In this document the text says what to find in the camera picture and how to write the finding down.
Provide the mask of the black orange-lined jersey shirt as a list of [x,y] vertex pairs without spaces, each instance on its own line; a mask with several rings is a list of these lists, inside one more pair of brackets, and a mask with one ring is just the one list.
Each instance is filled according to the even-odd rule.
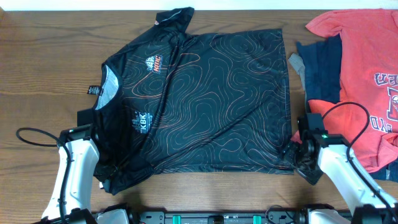
[[177,172],[291,174],[292,135],[280,29],[192,35],[191,7],[154,25],[101,66],[92,107],[110,194]]

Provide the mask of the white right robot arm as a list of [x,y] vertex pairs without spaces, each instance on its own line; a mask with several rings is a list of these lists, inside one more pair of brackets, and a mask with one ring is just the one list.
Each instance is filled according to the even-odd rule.
[[364,170],[342,135],[304,130],[302,142],[289,142],[280,156],[312,185],[327,175],[351,213],[348,220],[334,208],[310,205],[304,223],[397,223],[397,200]]

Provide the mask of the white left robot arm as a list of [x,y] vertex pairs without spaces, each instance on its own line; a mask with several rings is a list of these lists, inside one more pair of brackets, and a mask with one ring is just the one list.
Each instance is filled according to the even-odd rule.
[[61,132],[57,143],[60,163],[47,208],[40,223],[129,223],[124,205],[91,212],[91,190],[100,153],[91,124]]

